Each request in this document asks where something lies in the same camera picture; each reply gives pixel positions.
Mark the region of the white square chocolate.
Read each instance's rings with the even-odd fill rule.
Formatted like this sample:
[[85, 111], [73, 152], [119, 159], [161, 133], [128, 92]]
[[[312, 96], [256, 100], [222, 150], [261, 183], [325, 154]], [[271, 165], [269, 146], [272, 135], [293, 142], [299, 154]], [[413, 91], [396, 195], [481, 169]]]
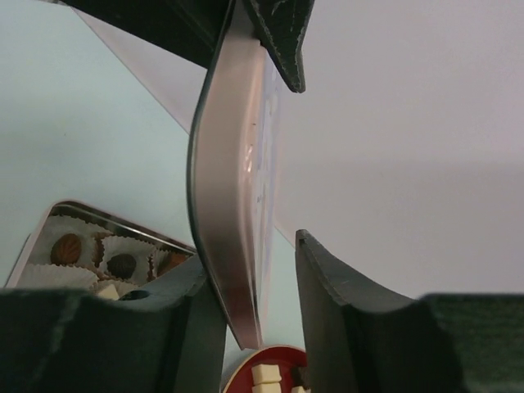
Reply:
[[118, 300], [120, 295], [114, 284], [107, 285], [96, 292], [96, 295], [106, 300]]

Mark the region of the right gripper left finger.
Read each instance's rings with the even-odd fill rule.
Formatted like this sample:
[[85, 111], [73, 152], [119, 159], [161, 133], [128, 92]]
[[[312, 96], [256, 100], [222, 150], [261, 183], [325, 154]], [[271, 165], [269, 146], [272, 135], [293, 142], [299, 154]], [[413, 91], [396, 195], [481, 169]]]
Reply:
[[226, 322], [192, 257], [121, 300], [1, 293], [4, 392], [216, 392]]

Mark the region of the silver tin lid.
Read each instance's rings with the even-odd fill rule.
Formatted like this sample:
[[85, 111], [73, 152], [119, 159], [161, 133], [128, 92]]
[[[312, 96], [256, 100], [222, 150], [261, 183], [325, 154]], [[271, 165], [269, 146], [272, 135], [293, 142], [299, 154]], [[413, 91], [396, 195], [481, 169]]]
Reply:
[[263, 344], [281, 90], [244, 4], [230, 2], [192, 121], [187, 210], [197, 254], [241, 348]]

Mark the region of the red round plate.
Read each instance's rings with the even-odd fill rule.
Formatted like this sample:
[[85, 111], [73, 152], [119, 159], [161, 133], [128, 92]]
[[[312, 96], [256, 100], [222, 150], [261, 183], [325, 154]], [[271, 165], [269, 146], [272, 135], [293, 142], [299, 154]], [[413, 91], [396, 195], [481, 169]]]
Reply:
[[222, 392], [309, 392], [307, 358], [294, 346], [270, 346], [248, 355], [223, 382]]

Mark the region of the brown oval chocolate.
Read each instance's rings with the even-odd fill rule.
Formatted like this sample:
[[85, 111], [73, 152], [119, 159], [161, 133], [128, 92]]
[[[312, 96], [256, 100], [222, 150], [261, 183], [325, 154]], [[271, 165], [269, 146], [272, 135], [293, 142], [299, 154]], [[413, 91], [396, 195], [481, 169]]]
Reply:
[[78, 262], [81, 253], [81, 238], [74, 233], [67, 233], [52, 246], [50, 261], [56, 265], [73, 265]]

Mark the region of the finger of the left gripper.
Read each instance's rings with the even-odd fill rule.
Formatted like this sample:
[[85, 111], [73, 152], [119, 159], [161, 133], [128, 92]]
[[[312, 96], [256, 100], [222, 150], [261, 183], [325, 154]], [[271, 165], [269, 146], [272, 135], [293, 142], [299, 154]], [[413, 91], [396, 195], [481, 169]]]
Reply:
[[243, 4], [286, 86], [294, 93], [304, 92], [302, 46], [314, 0], [246, 0]]
[[64, 0], [63, 3], [198, 66], [210, 66], [226, 0]]

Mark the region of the dark round chocolate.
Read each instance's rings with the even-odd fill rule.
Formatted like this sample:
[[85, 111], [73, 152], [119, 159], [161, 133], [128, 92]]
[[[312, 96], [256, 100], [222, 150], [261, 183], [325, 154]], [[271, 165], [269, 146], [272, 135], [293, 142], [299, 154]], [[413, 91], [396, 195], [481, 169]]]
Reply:
[[137, 267], [136, 259], [130, 254], [113, 256], [106, 264], [107, 271], [116, 278], [129, 279]]

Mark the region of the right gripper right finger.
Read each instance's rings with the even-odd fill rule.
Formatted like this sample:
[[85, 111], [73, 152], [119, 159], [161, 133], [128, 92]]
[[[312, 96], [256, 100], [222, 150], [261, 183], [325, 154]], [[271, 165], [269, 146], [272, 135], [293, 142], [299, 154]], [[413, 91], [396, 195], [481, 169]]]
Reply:
[[523, 297], [410, 299], [296, 233], [296, 276], [314, 392], [520, 392]]

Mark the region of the brown square chocolate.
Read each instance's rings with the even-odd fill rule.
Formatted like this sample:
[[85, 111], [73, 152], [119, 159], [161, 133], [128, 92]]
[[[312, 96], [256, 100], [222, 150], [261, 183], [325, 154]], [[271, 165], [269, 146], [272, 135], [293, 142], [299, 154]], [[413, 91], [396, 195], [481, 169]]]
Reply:
[[157, 276], [161, 277], [162, 275], [168, 273], [171, 269], [179, 266], [189, 258], [186, 254], [179, 254], [175, 252], [170, 252], [166, 255], [163, 260], [159, 263], [157, 268]]

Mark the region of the pink chocolate tin box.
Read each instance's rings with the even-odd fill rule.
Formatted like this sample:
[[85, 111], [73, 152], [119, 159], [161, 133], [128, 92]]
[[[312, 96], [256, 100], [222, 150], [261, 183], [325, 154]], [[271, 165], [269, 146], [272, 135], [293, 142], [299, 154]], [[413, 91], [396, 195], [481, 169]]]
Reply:
[[[81, 256], [73, 265], [52, 264], [52, 246], [67, 233], [81, 238]], [[186, 254], [189, 258], [196, 253], [192, 246], [92, 206], [60, 201], [46, 210], [26, 238], [6, 286], [82, 289], [96, 294], [99, 289], [114, 284], [121, 298], [159, 278], [158, 265], [170, 252]], [[118, 254], [130, 254], [137, 261], [129, 279], [116, 278], [107, 271], [107, 261]]]

